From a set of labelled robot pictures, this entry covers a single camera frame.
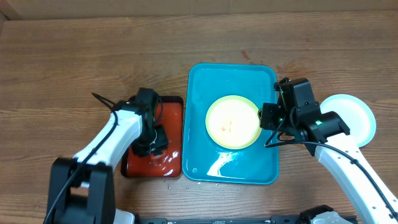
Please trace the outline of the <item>yellow plate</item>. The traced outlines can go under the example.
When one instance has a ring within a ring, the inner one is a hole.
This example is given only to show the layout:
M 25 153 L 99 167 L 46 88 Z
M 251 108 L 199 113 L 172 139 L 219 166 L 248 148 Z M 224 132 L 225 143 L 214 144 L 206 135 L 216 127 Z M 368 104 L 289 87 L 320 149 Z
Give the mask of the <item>yellow plate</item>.
M 221 147 L 238 150 L 252 145 L 260 136 L 259 109 L 249 99 L 228 95 L 208 109 L 205 126 L 210 138 Z

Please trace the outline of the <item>light blue plate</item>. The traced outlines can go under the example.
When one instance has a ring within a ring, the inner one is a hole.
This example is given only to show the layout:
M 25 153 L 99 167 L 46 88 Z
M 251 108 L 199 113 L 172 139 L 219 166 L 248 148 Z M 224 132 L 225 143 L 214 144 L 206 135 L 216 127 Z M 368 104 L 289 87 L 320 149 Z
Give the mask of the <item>light blue plate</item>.
M 321 103 L 320 109 L 322 113 L 337 113 L 350 128 L 350 135 L 354 136 L 358 147 L 370 143 L 376 134 L 376 118 L 373 112 L 365 102 L 355 96 L 329 96 Z

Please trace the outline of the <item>hourglass green red sponge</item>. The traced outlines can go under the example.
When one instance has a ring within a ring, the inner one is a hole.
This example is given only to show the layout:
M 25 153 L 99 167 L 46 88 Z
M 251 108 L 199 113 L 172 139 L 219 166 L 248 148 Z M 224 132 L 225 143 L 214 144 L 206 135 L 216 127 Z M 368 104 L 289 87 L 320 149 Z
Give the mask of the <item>hourglass green red sponge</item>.
M 159 152 L 159 153 L 156 153 L 156 154 L 151 154 L 150 158 L 152 160 L 156 160 L 156 159 L 160 159 L 160 158 L 162 158 L 164 156 L 165 156 L 165 152 L 162 151 L 162 152 Z

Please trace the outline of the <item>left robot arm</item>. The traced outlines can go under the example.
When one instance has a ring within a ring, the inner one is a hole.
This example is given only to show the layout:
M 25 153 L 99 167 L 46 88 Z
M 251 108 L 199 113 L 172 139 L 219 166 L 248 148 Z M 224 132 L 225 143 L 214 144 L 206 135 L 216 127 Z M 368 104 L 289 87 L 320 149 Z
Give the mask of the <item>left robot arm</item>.
M 139 157 L 160 156 L 168 148 L 155 118 L 161 98 L 153 89 L 140 88 L 131 101 L 117 103 L 94 96 L 110 109 L 109 120 L 71 159 L 52 164 L 44 223 L 134 223 L 133 213 L 116 208 L 114 169 L 129 148 Z

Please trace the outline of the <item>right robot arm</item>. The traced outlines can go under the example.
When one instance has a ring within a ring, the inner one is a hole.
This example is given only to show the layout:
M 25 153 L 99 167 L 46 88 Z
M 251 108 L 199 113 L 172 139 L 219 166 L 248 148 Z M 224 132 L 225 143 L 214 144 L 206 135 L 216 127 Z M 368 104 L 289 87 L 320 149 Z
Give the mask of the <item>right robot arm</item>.
M 306 78 L 283 78 L 274 84 L 276 103 L 258 112 L 260 127 L 272 131 L 277 143 L 266 148 L 303 144 L 335 178 L 363 223 L 397 223 L 397 197 L 363 156 L 361 147 L 376 133 L 370 107 L 347 94 L 315 100 Z

